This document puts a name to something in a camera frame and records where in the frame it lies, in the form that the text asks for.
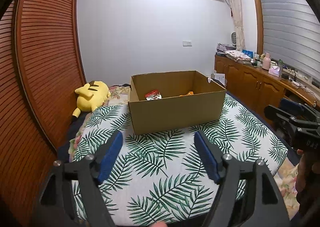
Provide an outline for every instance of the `yellow plush toy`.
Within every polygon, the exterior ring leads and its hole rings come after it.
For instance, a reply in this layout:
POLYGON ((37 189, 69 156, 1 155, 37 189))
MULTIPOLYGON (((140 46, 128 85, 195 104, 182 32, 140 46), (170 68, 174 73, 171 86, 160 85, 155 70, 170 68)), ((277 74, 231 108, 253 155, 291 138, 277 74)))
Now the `yellow plush toy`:
POLYGON ((75 90, 78 94, 77 108, 73 112, 73 116, 79 117, 81 111, 93 112, 102 106, 111 93, 108 86, 101 81, 91 81, 75 90))

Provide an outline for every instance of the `tablecloth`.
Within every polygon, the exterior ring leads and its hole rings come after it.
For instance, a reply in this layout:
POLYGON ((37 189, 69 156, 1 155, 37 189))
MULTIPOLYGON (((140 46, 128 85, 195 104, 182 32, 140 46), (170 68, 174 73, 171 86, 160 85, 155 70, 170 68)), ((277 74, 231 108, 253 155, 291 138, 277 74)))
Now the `tablecloth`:
MULTIPOLYGON (((110 178, 99 186, 116 225, 176 222, 207 212, 218 186, 210 180, 193 144, 202 130, 224 153, 242 161, 263 159, 275 174, 287 148, 250 111, 226 94, 218 121, 135 136, 128 105, 102 106, 90 117, 74 161, 94 153, 114 130, 124 145, 110 178)), ((86 219, 77 181, 72 182, 78 217, 86 219)), ((239 182, 238 198, 245 182, 239 182)))

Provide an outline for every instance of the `wardrobe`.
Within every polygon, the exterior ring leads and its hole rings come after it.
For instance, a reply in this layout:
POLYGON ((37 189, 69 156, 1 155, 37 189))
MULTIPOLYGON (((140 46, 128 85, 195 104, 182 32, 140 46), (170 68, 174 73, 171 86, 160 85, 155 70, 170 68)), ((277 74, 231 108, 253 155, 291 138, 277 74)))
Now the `wardrobe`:
POLYGON ((0 21, 0 200, 22 226, 84 84, 76 0, 14 0, 0 21))

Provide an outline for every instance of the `cardboard box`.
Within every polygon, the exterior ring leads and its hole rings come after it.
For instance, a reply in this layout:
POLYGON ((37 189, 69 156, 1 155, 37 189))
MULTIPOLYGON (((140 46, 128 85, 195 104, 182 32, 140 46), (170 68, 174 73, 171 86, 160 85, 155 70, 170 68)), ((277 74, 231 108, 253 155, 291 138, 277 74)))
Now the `cardboard box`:
POLYGON ((135 135, 185 128, 218 120, 226 89, 197 71, 140 74, 131 77, 129 109, 135 135), (145 94, 159 90, 162 99, 145 94))

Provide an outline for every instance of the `window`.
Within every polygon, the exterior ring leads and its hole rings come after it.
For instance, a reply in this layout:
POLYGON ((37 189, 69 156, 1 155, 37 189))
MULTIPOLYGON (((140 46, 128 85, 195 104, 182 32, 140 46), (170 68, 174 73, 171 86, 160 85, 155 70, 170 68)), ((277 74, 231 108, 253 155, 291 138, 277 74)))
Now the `window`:
POLYGON ((320 79, 320 24, 308 3, 305 0, 260 2, 259 15, 256 1, 257 19, 263 20, 258 28, 260 51, 269 52, 273 59, 282 59, 320 79))

